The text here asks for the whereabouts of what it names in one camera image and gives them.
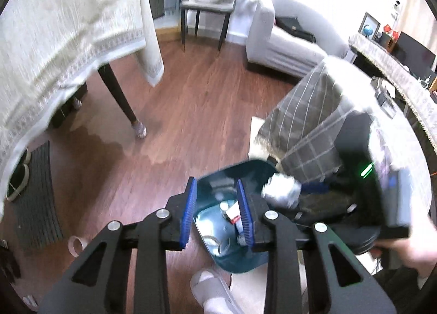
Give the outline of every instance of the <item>black bag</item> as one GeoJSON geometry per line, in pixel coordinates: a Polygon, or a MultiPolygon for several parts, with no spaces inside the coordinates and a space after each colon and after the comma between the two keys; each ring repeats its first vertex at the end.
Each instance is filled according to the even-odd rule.
{"type": "Polygon", "coordinates": [[[314,34],[302,29],[297,17],[276,17],[276,26],[294,37],[307,40],[310,43],[317,42],[314,34]]]}

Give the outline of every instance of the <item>computer monitor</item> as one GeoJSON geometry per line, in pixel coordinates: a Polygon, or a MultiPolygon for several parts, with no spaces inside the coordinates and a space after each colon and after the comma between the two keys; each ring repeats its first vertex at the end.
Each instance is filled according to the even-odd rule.
{"type": "Polygon", "coordinates": [[[401,64],[407,65],[414,77],[421,79],[428,78],[429,71],[436,58],[436,55],[426,47],[403,32],[399,35],[392,55],[401,64]]]}

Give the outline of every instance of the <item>green led light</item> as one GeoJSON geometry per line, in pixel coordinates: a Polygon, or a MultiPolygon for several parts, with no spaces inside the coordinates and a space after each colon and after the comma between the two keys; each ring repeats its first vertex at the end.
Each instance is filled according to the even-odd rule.
{"type": "Polygon", "coordinates": [[[369,174],[369,172],[372,170],[372,163],[368,164],[367,167],[364,169],[363,172],[361,172],[361,177],[365,177],[369,174]]]}

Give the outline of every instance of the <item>roll of tape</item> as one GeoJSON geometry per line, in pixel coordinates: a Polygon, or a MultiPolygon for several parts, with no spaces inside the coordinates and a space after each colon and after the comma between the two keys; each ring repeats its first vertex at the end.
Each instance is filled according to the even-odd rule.
{"type": "Polygon", "coordinates": [[[88,241],[86,241],[85,239],[82,239],[80,237],[77,236],[71,236],[68,239],[68,251],[71,253],[72,256],[74,257],[78,257],[79,254],[76,252],[76,250],[74,249],[74,242],[78,240],[80,242],[80,244],[82,245],[82,251],[85,250],[85,248],[88,245],[88,241]]]}

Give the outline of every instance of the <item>white sofa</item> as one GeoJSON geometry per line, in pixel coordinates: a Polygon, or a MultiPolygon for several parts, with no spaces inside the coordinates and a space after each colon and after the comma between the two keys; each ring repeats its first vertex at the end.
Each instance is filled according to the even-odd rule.
{"type": "Polygon", "coordinates": [[[326,56],[344,58],[349,45],[320,13],[294,0],[258,0],[246,54],[254,62],[304,77],[326,56]],[[297,17],[302,29],[314,34],[317,42],[291,36],[274,25],[275,16],[297,17]]]}

